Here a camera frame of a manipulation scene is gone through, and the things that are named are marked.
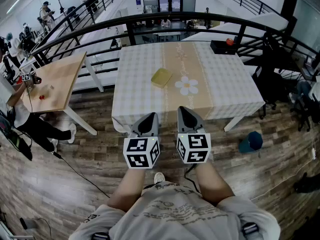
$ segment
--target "wood plank flooring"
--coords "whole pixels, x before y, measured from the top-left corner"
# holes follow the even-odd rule
[[[109,89],[104,93],[92,91],[72,95],[70,107],[93,126],[98,135],[92,136],[78,126],[74,144],[66,141],[58,144],[58,153],[75,170],[110,195],[127,170],[122,154],[124,136],[114,130],[111,119],[113,94],[114,90]],[[63,112],[55,116],[50,122],[61,129],[70,123],[70,118]],[[319,126],[313,125],[311,132],[305,128],[298,132],[297,117],[290,113],[290,105],[286,103],[278,103],[276,110],[268,108],[263,120],[257,112],[244,118],[230,132],[224,132],[229,121],[206,122],[206,130],[211,133],[215,167],[236,195],[253,199],[278,219],[282,240],[291,239],[294,231],[305,222],[305,217],[313,216],[320,205],[319,191],[296,194],[293,184],[304,172],[310,176],[320,173],[319,160],[311,161],[296,176],[281,182],[312,159],[312,136],[315,149],[320,151]],[[252,131],[262,133],[262,149],[240,154],[238,144]],[[176,132],[173,124],[160,129],[162,153],[156,167],[148,170],[146,185],[153,183],[156,171],[162,171],[168,180],[192,187],[183,178],[186,167],[176,150]],[[52,239],[66,240],[96,207],[106,203],[107,198],[93,185],[37,144],[32,145],[32,162],[17,153],[2,136],[0,144],[0,207],[15,234],[33,234],[37,240],[50,239],[44,221],[38,221],[39,229],[28,232],[19,222],[20,217],[41,217],[49,222]],[[193,171],[190,177],[195,178]]]

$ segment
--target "ceiling light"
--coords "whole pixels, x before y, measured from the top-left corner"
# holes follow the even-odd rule
[[[11,8],[6,12],[6,14],[10,13],[10,11],[15,7],[15,5],[19,2],[20,0],[17,0],[12,6]]]

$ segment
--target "red object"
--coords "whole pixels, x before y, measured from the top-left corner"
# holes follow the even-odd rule
[[[19,80],[18,80],[18,82],[17,82],[16,84],[17,84],[17,85],[18,85],[18,84],[22,84],[22,77],[21,77],[21,76],[19,77]]]
[[[234,45],[234,41],[233,41],[233,39],[231,39],[231,38],[227,38],[227,40],[226,40],[226,44],[228,45],[228,46],[233,46]]]

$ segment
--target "white flower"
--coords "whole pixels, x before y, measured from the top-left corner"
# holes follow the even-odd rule
[[[175,82],[175,87],[181,88],[180,93],[182,95],[188,95],[188,93],[197,94],[198,88],[195,87],[198,84],[197,80],[190,79],[187,76],[181,77],[181,81]]]

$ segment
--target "sneaker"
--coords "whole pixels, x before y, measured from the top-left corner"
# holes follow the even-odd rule
[[[160,182],[164,182],[166,180],[164,174],[162,172],[157,172],[154,175],[154,184],[160,183]]]
[[[53,139],[51,140],[51,143],[52,143],[52,144],[53,144],[53,146],[54,146],[54,152],[56,152],[56,153],[57,153],[58,140],[57,140],[57,139],[55,139],[55,138],[53,138]]]
[[[75,136],[77,132],[77,127],[74,123],[70,124],[69,130],[71,132],[71,139],[68,140],[69,144],[72,144],[75,142]]]

